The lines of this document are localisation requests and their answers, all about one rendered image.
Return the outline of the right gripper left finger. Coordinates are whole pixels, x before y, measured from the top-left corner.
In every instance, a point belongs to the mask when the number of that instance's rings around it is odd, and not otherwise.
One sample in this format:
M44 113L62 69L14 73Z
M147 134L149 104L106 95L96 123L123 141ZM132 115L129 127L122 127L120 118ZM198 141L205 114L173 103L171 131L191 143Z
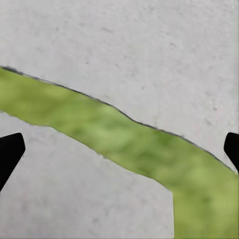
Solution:
M0 138L0 191L25 152L20 132Z

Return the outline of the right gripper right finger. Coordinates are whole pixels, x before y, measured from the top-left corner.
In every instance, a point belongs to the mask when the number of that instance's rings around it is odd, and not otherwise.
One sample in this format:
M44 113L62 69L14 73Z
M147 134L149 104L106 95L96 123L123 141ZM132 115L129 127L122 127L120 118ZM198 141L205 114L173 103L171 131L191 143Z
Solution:
M224 151L239 171L239 134L229 132L225 139Z

